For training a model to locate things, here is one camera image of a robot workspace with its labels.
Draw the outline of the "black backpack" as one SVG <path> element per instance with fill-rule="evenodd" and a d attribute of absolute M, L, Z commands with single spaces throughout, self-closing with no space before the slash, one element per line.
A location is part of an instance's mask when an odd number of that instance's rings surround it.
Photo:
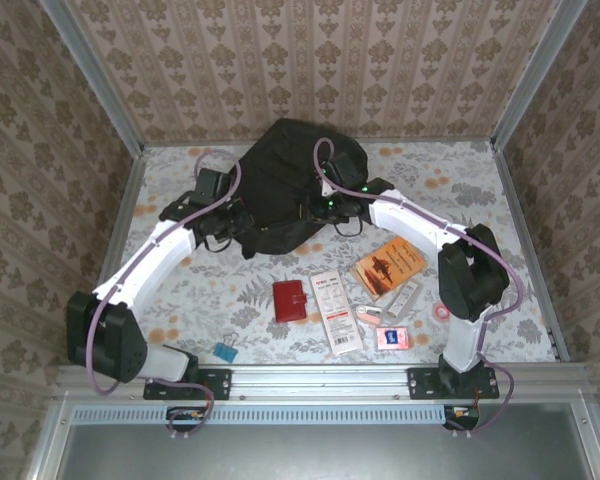
<path fill-rule="evenodd" d="M 333 142 L 336 154 L 351 159 L 363 181 L 368 178 L 367 153 L 353 138 L 302 120 L 277 120 L 239 161 L 242 178 L 236 196 L 253 220 L 236 237 L 244 259 L 287 254 L 324 227 L 301 212 L 311 195 L 321 194 L 313 161 L 321 138 Z"/>

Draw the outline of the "orange book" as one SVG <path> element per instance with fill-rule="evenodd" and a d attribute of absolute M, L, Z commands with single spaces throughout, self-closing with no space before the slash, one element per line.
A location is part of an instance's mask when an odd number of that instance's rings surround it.
<path fill-rule="evenodd" d="M 426 266 L 420 252 L 407 240 L 395 237 L 350 269 L 369 297 L 376 301 L 394 291 Z"/>

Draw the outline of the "red wallet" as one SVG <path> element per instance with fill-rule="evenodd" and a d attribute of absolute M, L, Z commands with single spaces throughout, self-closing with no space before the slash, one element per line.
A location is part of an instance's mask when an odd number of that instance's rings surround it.
<path fill-rule="evenodd" d="M 287 323 L 306 318 L 307 296 L 300 280 L 279 281 L 273 284 L 275 320 Z"/>

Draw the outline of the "long white red-print pack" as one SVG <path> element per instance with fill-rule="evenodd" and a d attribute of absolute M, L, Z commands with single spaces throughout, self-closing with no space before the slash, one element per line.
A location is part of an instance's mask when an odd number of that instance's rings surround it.
<path fill-rule="evenodd" d="M 326 335 L 335 356 L 363 349 L 356 320 L 338 271 L 310 277 Z"/>

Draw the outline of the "blue binder clip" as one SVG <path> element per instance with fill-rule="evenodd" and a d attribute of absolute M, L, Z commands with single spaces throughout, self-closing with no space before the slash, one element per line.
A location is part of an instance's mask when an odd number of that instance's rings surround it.
<path fill-rule="evenodd" d="M 224 334 L 221 341 L 218 341 L 212 350 L 212 355 L 222 361 L 232 364 L 238 354 L 236 342 L 239 334 L 235 331 Z"/>

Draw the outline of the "pink pack with blue label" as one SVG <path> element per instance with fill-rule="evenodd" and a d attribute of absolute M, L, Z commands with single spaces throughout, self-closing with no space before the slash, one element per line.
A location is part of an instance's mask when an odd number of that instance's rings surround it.
<path fill-rule="evenodd" d="M 406 351 L 411 348 L 406 327 L 377 327 L 375 332 L 376 346 L 379 351 Z"/>

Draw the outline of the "floral table cover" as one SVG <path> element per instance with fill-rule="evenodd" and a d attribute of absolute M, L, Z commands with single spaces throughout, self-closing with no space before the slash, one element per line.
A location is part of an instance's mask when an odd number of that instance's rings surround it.
<path fill-rule="evenodd" d="M 544 319 L 548 303 L 536 294 L 536 280 L 528 270 L 489 144 L 370 142 L 365 151 L 371 177 L 388 180 L 448 221 L 488 226 L 502 256 L 521 278 L 525 294 L 518 297 L 514 288 L 505 292 L 504 315 L 489 324 L 485 356 L 497 363 L 554 361 L 556 350 Z M 433 265 L 416 276 L 419 290 L 405 309 L 382 320 L 386 326 L 407 329 L 410 346 L 405 351 L 380 350 L 375 330 L 361 324 L 362 348 L 335 355 L 314 299 L 308 300 L 304 319 L 288 323 L 275 319 L 275 282 L 308 283 L 313 275 L 331 270 L 341 275 L 352 306 L 369 304 L 369 295 L 351 269 L 389 239 L 382 229 L 350 222 L 327 226 L 283 255 L 245 259 L 238 244 L 200 247 L 149 297 L 139 327 L 148 342 L 183 349 L 207 364 L 214 362 L 213 350 L 220 342 L 235 348 L 239 364 L 434 363 L 446 344 L 448 326 L 435 315 L 439 296 Z"/>

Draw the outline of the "grey sheet metal panel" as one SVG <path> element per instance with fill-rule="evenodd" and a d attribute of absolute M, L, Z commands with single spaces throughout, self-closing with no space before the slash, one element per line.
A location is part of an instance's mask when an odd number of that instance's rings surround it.
<path fill-rule="evenodd" d="M 433 426 L 81 426 L 58 480 L 593 480 L 565 424 L 472 438 Z"/>

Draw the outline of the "aluminium back rail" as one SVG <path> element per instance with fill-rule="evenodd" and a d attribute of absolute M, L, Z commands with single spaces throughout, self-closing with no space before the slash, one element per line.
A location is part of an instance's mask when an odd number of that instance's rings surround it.
<path fill-rule="evenodd" d="M 363 138 L 352 137 L 359 143 L 413 143 L 413 142 L 487 142 L 492 143 L 489 136 L 461 136 L 461 137 L 376 137 Z M 147 142 L 142 145 L 143 149 L 148 148 L 169 148 L 169 147 L 215 147 L 215 146 L 247 146 L 252 145 L 257 140 L 205 140 L 205 141 L 183 141 L 183 142 Z"/>

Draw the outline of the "aluminium front frame rail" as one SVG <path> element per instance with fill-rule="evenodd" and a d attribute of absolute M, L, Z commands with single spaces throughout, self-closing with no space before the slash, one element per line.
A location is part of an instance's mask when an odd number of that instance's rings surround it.
<path fill-rule="evenodd" d="M 514 377 L 510 402 L 593 401 L 587 372 L 579 363 L 509 363 Z M 233 365 L 229 397 L 220 405 L 411 404 L 407 365 Z M 138 404 L 144 382 L 134 380 L 109 396 L 90 388 L 82 368 L 63 367 L 51 394 L 56 403 Z"/>

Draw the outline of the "aluminium right side rail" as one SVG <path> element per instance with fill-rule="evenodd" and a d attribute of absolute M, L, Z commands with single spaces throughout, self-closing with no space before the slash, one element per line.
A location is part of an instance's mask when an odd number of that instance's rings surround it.
<path fill-rule="evenodd" d="M 571 358 L 567 345 L 559 325 L 504 153 L 501 149 L 498 149 L 493 142 L 490 143 L 490 146 L 520 241 L 521 251 L 526 259 L 531 283 L 534 287 L 540 311 L 545 321 L 546 330 L 552 340 L 555 357 L 559 362 L 570 362 Z"/>

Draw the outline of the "aluminium left corner post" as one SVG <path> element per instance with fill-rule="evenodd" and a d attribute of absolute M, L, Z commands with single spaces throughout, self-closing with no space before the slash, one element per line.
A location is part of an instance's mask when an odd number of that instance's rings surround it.
<path fill-rule="evenodd" d="M 141 135 L 69 4 L 65 0 L 40 0 L 40 2 L 125 147 L 133 157 L 139 158 L 144 146 Z"/>

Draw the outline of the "aluminium corner post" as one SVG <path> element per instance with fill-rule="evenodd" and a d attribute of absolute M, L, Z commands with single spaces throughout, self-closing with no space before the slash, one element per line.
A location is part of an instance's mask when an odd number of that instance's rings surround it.
<path fill-rule="evenodd" d="M 491 135 L 495 151 L 502 151 L 547 76 L 588 0 L 560 0 L 543 36 L 518 81 Z"/>
<path fill-rule="evenodd" d="M 65 0 L 40 0 L 40 2 L 125 147 L 133 157 L 139 158 L 144 146 L 141 135 L 69 4 Z"/>

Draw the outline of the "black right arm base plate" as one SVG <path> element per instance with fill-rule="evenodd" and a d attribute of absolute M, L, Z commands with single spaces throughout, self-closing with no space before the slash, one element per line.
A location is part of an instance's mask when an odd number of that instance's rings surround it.
<path fill-rule="evenodd" d="M 471 371 L 457 373 L 438 367 L 415 367 L 407 370 L 412 400 L 498 399 L 500 396 L 493 368 L 477 365 Z"/>

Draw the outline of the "aluminium right corner post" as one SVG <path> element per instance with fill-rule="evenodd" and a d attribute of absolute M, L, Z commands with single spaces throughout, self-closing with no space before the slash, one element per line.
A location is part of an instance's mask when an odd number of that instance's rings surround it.
<path fill-rule="evenodd" d="M 518 81 L 491 135 L 495 151 L 502 151 L 547 76 L 588 0 L 560 0 L 543 36 Z"/>

